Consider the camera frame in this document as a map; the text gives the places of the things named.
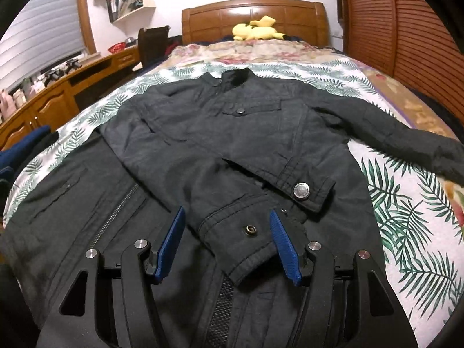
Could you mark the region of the red basket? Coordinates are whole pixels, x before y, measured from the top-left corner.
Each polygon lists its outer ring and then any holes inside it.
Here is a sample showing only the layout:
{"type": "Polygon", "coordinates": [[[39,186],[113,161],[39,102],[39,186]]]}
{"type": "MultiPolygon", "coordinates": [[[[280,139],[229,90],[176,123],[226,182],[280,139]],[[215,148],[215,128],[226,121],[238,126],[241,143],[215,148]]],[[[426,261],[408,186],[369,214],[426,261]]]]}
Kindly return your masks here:
{"type": "Polygon", "coordinates": [[[118,42],[118,43],[112,45],[111,47],[109,47],[108,52],[111,53],[111,54],[116,54],[116,53],[122,52],[125,49],[126,49],[126,43],[125,42],[118,42]]]}

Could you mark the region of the yellow plush toy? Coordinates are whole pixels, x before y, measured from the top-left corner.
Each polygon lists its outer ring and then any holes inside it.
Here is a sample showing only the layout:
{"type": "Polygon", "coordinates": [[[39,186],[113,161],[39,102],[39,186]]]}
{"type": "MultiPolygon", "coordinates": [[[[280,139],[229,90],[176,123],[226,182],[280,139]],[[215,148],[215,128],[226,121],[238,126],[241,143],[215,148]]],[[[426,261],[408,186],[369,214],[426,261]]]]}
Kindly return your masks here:
{"type": "Polygon", "coordinates": [[[283,40],[285,34],[277,32],[274,28],[276,20],[269,16],[264,16],[258,21],[249,23],[239,23],[232,29],[233,39],[235,41],[247,40],[283,40]]]}

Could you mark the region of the pink bottle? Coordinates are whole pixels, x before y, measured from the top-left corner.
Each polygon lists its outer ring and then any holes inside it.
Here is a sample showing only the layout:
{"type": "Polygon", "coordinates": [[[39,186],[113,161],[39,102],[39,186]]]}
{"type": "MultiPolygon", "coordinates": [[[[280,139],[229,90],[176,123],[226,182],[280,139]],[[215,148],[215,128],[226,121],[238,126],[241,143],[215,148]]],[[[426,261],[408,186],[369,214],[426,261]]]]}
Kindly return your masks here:
{"type": "Polygon", "coordinates": [[[9,119],[17,110],[12,96],[9,95],[5,89],[1,91],[0,109],[4,120],[9,119]]]}

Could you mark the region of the dark wooden chair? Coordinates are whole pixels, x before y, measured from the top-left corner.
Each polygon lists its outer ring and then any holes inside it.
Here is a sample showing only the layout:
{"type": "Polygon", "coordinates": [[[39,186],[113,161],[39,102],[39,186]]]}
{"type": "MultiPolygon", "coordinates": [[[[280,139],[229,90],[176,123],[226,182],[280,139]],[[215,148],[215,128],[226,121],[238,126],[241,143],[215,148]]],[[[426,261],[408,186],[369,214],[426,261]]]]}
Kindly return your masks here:
{"type": "Polygon", "coordinates": [[[168,48],[170,26],[141,28],[138,32],[138,52],[144,68],[162,59],[168,48]]]}

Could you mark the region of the grey window blind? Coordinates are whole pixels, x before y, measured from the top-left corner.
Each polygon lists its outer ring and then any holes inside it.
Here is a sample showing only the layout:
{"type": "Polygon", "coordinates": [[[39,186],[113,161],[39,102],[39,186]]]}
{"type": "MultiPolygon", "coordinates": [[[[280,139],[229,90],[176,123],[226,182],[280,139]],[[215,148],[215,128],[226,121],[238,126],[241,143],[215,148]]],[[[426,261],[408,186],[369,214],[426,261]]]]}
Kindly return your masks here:
{"type": "Polygon", "coordinates": [[[84,48],[77,0],[30,0],[1,38],[1,88],[84,48]]]}

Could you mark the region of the black jacket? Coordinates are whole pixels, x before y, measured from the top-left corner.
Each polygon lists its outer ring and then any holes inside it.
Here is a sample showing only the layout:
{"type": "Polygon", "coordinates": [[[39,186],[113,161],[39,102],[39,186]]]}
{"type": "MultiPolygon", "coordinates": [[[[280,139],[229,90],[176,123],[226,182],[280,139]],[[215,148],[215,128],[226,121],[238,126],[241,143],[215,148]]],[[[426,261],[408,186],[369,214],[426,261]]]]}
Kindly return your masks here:
{"type": "Polygon", "coordinates": [[[249,69],[150,87],[65,157],[1,238],[36,347],[415,347],[357,138],[463,182],[463,146],[249,69]],[[154,241],[182,206],[171,271],[154,241]],[[303,275],[271,235],[278,212],[303,275]]]}

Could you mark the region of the wooden desk cabinet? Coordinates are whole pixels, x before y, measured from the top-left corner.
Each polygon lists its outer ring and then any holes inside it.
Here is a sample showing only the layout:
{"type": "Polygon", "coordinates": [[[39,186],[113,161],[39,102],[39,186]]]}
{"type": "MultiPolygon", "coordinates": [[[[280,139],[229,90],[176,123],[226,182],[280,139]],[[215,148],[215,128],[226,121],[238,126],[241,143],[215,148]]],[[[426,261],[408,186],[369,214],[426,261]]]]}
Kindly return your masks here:
{"type": "Polygon", "coordinates": [[[57,130],[135,75],[138,47],[102,57],[45,88],[1,125],[1,149],[10,148],[40,126],[57,130]]]}

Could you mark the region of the floral quilt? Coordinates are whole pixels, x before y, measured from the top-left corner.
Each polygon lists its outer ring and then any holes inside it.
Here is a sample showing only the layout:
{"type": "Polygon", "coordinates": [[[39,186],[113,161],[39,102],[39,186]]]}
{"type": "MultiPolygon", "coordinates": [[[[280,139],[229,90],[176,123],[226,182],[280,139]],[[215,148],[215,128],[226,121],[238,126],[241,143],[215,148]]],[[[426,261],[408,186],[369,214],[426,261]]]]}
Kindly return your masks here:
{"type": "MultiPolygon", "coordinates": [[[[317,50],[305,42],[179,46],[156,69],[167,68],[187,79],[194,72],[220,73],[241,65],[261,76],[298,79],[335,95],[359,97],[410,127],[455,136],[450,124],[399,82],[334,50],[317,50]]],[[[431,247],[437,239],[444,239],[446,248],[463,246],[463,187],[360,143],[351,143],[350,149],[367,178],[381,236],[390,251],[431,247]]]]}

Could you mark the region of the palm leaf print bedsheet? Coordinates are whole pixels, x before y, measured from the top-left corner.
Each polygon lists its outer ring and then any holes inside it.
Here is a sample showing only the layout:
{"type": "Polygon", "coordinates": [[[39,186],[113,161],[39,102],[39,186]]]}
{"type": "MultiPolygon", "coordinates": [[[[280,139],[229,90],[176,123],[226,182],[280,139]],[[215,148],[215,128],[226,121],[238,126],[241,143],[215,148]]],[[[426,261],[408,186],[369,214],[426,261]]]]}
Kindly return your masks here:
{"type": "MultiPolygon", "coordinates": [[[[213,61],[147,72],[84,109],[62,126],[58,141],[29,163],[13,184],[4,209],[10,219],[20,203],[73,149],[108,121],[121,104],[152,85],[215,77],[228,70],[213,61]]],[[[451,324],[463,295],[463,231],[458,210],[463,190],[421,167],[360,142],[348,145],[374,206],[386,269],[420,347],[429,347],[451,324]]]]}

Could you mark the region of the navy blue folded clothes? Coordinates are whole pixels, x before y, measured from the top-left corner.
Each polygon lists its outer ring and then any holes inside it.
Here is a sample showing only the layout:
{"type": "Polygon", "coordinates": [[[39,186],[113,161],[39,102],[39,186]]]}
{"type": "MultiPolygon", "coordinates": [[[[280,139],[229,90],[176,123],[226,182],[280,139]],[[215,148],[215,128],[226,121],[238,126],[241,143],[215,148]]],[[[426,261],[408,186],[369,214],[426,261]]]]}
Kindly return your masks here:
{"type": "Polygon", "coordinates": [[[1,192],[9,189],[24,165],[59,138],[57,131],[42,126],[27,134],[11,148],[1,151],[1,192]]]}

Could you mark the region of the wooden louvered wardrobe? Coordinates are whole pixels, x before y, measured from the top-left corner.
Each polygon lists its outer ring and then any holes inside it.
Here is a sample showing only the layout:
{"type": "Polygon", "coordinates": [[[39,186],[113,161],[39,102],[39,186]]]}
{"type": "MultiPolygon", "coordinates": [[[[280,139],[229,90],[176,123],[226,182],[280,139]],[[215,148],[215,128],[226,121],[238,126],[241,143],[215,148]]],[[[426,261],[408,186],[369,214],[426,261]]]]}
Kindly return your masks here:
{"type": "Polygon", "coordinates": [[[344,51],[463,118],[463,54],[425,0],[342,0],[344,51]]]}

